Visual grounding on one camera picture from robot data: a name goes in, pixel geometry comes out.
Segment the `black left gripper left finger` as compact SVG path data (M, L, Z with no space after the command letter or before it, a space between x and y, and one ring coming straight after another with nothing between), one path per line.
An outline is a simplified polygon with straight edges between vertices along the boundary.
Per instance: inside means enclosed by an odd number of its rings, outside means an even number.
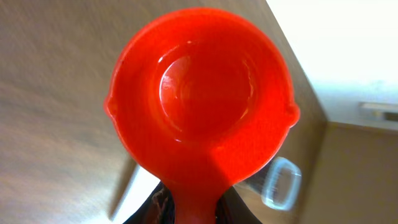
M123 224L174 224L175 204L170 190L160 182L146 201Z

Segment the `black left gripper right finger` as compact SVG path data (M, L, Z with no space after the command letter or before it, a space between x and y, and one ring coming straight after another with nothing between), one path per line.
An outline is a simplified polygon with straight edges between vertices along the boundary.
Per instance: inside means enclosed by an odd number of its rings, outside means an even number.
M216 204L216 224L262 224L250 211L234 187L230 187Z

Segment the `white digital kitchen scale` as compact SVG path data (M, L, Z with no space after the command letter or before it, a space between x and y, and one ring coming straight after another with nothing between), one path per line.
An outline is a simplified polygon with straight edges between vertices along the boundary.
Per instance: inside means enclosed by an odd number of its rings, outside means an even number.
M159 182L160 180L157 177L137 165L116 205L115 211L111 213L111 222L113 224L124 223L144 204Z

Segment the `orange plastic measuring scoop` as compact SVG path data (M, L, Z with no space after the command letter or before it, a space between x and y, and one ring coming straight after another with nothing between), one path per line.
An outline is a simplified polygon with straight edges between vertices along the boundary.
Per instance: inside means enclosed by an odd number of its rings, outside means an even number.
M134 160L170 190L176 223L214 223L219 198L263 168L300 117L270 38L205 7L160 16L129 41L104 110Z

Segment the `clear plastic food container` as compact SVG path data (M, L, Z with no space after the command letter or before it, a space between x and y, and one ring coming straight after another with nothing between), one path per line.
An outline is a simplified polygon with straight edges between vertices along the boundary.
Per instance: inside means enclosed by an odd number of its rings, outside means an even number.
M302 180L300 168L284 157L272 158L261 170L242 181L274 210L289 211L297 199Z

